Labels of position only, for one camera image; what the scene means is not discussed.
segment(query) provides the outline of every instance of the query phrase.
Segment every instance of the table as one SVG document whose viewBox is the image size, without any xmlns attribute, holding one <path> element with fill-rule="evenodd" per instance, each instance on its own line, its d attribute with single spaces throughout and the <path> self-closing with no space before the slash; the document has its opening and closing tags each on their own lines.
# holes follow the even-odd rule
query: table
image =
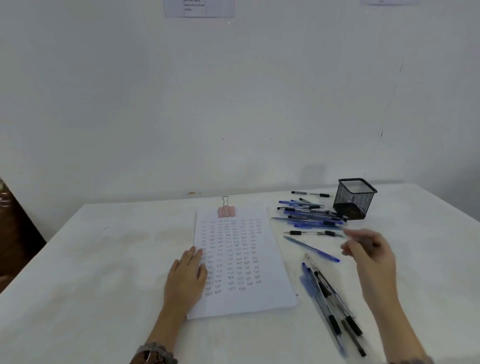
<svg viewBox="0 0 480 364">
<path fill-rule="evenodd" d="M 480 223 L 415 185 L 375 187 L 367 218 L 350 227 L 375 229 L 389 240 L 400 300 L 437 363 L 480 363 Z M 278 201 L 291 197 L 285 191 L 229 201 L 267 206 L 273 216 Z M 331 205 L 333 198 L 321 201 Z M 0 363 L 128 363 L 161 308 L 172 261 L 193 242 L 196 210 L 221 204 L 212 197 L 83 206 L 0 295 Z M 271 226 L 299 304 L 189 321 L 175 350 L 181 363 L 345 362 L 299 282 L 306 251 L 282 238 L 284 222 Z M 368 362 L 381 363 L 380 337 L 355 263 L 340 255 L 343 240 L 305 241 L 341 257 L 338 264 L 316 261 L 358 316 Z M 348 349 L 348 363 L 365 363 L 352 345 Z"/>
</svg>

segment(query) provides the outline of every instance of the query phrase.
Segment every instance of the person's left hand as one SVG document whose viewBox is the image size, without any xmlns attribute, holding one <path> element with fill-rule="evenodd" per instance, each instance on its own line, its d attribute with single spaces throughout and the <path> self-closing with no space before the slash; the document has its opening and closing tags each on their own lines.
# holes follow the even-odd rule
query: person's left hand
<svg viewBox="0 0 480 364">
<path fill-rule="evenodd" d="M 198 267 L 203 250 L 195 253 L 195 247 L 186 250 L 173 262 L 165 284 L 163 308 L 185 316 L 198 302 L 207 280 L 205 264 Z"/>
</svg>

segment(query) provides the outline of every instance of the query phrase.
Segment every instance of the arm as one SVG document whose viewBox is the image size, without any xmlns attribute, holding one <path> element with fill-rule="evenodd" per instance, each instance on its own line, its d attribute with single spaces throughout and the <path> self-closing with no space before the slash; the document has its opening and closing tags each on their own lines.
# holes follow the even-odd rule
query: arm
<svg viewBox="0 0 480 364">
<path fill-rule="evenodd" d="M 175 364 L 172 351 L 187 313 L 195 306 L 205 287 L 207 269 L 202 264 L 202 250 L 195 247 L 185 251 L 173 262 L 165 284 L 163 308 L 145 345 L 142 345 L 131 364 Z"/>
<path fill-rule="evenodd" d="M 429 363 L 398 299 L 396 262 L 390 245 L 374 231 L 344 233 L 350 240 L 342 245 L 342 254 L 354 257 L 357 263 L 363 297 L 377 322 L 387 361 L 399 364 L 417 359 Z"/>
</svg>

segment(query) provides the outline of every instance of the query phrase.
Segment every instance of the person's right hand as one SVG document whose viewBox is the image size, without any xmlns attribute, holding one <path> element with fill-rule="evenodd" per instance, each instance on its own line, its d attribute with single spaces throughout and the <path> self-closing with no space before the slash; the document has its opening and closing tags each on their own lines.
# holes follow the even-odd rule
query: person's right hand
<svg viewBox="0 0 480 364">
<path fill-rule="evenodd" d="M 395 255 L 385 238 L 371 230 L 343 230 L 350 238 L 341 245 L 343 255 L 352 256 L 363 298 L 374 315 L 389 312 L 399 305 L 396 289 Z"/>
</svg>

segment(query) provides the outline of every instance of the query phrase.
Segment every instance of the printed notice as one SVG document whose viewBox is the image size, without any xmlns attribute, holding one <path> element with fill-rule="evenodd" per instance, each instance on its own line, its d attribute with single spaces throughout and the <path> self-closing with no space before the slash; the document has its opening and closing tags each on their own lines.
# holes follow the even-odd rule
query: printed notice
<svg viewBox="0 0 480 364">
<path fill-rule="evenodd" d="M 235 0 L 163 0 L 167 18 L 234 18 Z"/>
</svg>

